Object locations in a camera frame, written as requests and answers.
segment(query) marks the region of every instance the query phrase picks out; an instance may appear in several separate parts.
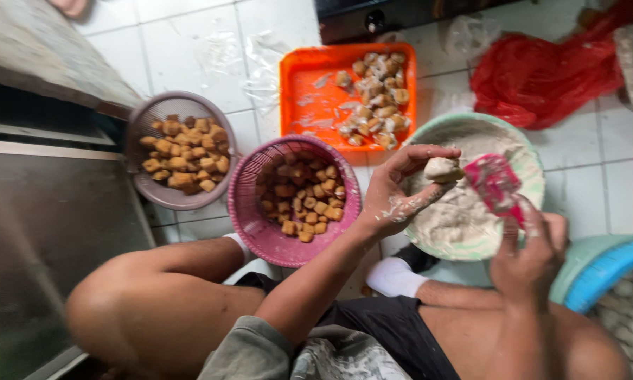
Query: black shorts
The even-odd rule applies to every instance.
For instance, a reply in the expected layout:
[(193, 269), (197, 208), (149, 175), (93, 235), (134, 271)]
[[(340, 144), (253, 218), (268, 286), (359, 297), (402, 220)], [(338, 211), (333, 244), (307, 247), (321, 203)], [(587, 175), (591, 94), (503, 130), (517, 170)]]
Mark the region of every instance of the black shorts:
[[(265, 293), (279, 281), (250, 272), (236, 286), (257, 287)], [(334, 301), (317, 326), (337, 324), (375, 338), (413, 379), (459, 380), (455, 368), (441, 350), (417, 308), (420, 300), (399, 296)]]

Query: black shoe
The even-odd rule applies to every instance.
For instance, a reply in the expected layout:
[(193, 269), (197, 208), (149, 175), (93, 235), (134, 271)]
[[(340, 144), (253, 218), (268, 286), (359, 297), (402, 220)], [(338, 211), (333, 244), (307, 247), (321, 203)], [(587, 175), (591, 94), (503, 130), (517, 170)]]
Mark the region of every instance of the black shoe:
[(441, 261), (439, 258), (428, 255), (414, 244), (408, 244), (407, 246), (401, 248), (401, 250), (392, 257), (400, 258), (405, 261), (408, 265), (410, 265), (410, 269), (413, 273), (426, 271)]

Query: hand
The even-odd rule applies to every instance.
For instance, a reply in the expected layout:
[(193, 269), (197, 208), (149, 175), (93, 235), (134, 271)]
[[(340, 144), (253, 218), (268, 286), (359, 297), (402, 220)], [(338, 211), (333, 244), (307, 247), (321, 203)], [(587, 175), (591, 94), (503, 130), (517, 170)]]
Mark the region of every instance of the hand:
[(380, 239), (403, 231), (417, 213), (438, 201), (457, 183), (432, 183), (412, 196), (407, 196), (399, 184), (422, 170), (430, 158), (457, 158), (460, 154), (458, 149), (437, 145), (409, 145), (396, 152), (372, 173), (357, 223)]
[(565, 261), (567, 220), (541, 213), (522, 195), (525, 248), (518, 249), (518, 223), (504, 217), (504, 236), (490, 263), (490, 277), (504, 298), (505, 310), (546, 313), (551, 284)]

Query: red plastic bag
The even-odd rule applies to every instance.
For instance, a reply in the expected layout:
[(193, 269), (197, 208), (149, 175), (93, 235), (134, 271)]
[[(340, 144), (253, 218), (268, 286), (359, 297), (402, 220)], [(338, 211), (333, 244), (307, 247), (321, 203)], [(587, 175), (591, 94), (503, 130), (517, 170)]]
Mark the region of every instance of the red plastic bag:
[(562, 44), (509, 34), (483, 56), (471, 79), (477, 112), (519, 128), (548, 128), (587, 101), (624, 84), (612, 32), (633, 22), (633, 0), (617, 2)]

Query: orange plastic tray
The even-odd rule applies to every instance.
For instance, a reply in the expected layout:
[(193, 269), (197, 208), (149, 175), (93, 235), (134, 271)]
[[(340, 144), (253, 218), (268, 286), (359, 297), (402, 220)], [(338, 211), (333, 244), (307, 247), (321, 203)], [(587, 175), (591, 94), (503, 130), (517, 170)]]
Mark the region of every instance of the orange plastic tray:
[[(354, 147), (338, 135), (338, 125), (352, 113), (351, 109), (338, 107), (348, 101), (360, 101), (361, 96), (357, 93), (352, 95), (336, 86), (335, 74), (340, 70), (346, 70), (352, 76), (352, 80), (357, 81), (360, 77), (352, 70), (352, 64), (357, 59), (363, 59), (369, 52), (389, 54), (395, 51), (405, 53), (405, 88), (410, 93), (408, 104), (399, 108), (410, 118), (410, 126), (405, 132), (396, 134), (398, 148), (401, 142), (413, 134), (416, 127), (417, 60), (413, 47), (407, 43), (305, 47), (288, 53), (279, 63), (281, 135), (310, 131), (339, 151), (384, 150), (375, 144), (372, 137), (366, 137), (362, 146)], [(323, 87), (317, 88), (314, 83), (327, 74), (332, 75), (328, 76)]]

